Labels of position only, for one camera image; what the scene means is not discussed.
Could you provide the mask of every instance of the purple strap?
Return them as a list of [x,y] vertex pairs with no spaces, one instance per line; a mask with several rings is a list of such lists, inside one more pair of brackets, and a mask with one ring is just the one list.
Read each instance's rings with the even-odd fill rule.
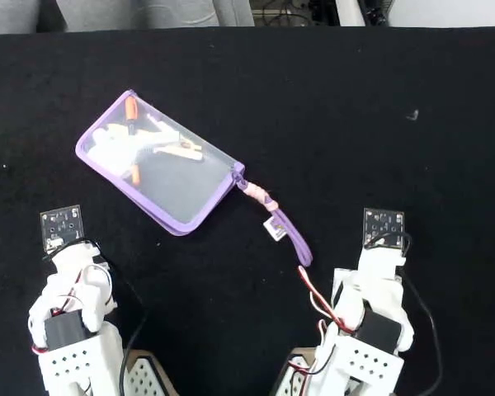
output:
[[[243,176],[236,171],[233,171],[233,180],[237,184],[237,187],[247,194],[246,190],[248,189],[248,186],[252,183],[246,181],[243,178]],[[259,194],[260,196],[263,194],[263,198],[260,198],[259,196],[254,196],[252,194],[249,195],[259,200],[261,204],[263,204],[267,209],[272,206],[275,206],[277,208],[274,210],[270,210],[270,209],[268,210],[270,211],[271,215],[276,220],[276,222],[286,231],[286,233],[290,237],[291,242],[294,244],[294,248],[295,251],[297,252],[297,257],[299,258],[301,265],[310,266],[314,258],[312,257],[312,252],[310,251],[308,244],[304,241],[303,236],[299,233],[299,231],[297,231],[295,226],[291,223],[290,219],[288,219],[288,216],[286,216],[282,210],[278,209],[278,205],[272,205],[272,203],[274,203],[275,201],[269,196],[269,194],[265,190],[253,184],[252,186],[259,189],[258,193],[260,193]]]

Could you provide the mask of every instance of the pencil case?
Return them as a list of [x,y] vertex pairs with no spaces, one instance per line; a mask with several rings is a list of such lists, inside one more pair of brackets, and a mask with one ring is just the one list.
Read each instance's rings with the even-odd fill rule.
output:
[[301,262],[311,262],[308,246],[278,204],[243,179],[243,164],[132,90],[88,128],[75,152],[174,235],[195,230],[236,185],[271,212],[275,234],[290,236]]

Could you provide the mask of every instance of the gray fabric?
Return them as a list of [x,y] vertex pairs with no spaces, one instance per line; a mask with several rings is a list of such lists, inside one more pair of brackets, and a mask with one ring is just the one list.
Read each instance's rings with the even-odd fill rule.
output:
[[220,26],[255,26],[248,0],[213,0]]
[[38,0],[0,0],[0,34],[35,31],[38,4]]
[[[57,0],[68,31],[254,26],[249,0]],[[38,0],[0,0],[0,34],[35,31]]]

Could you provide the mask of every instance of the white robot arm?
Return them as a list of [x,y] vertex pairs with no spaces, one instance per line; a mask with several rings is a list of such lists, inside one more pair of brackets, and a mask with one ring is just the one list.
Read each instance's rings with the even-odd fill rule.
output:
[[[56,273],[30,308],[28,328],[49,395],[176,396],[150,352],[130,351],[145,316],[125,352],[117,327],[105,320],[117,307],[110,273],[114,264],[97,243],[83,237],[80,208],[52,210],[40,218],[45,259],[53,262]],[[134,362],[131,368],[129,361]]]
[[332,322],[325,328],[324,320],[319,322],[322,340],[310,362],[306,353],[292,355],[275,396],[388,396],[394,391],[403,367],[398,353],[411,347],[414,336],[402,308],[402,278],[396,275],[411,242],[403,222],[401,212],[365,209],[357,270],[334,270],[330,304],[299,268],[313,306]]

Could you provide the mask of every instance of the wrist strap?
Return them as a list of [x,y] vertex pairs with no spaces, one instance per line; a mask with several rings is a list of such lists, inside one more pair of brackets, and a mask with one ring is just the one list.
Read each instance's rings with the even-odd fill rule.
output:
[[266,190],[247,181],[237,171],[233,171],[233,180],[244,194],[257,200],[267,209],[268,212],[271,213],[273,218],[290,237],[301,265],[310,266],[314,258],[312,257],[312,252],[310,251],[308,244],[304,241],[303,236],[299,233],[295,226],[291,223],[290,219],[288,219],[288,216],[286,216],[285,213],[279,209],[279,204],[277,201],[273,200]]

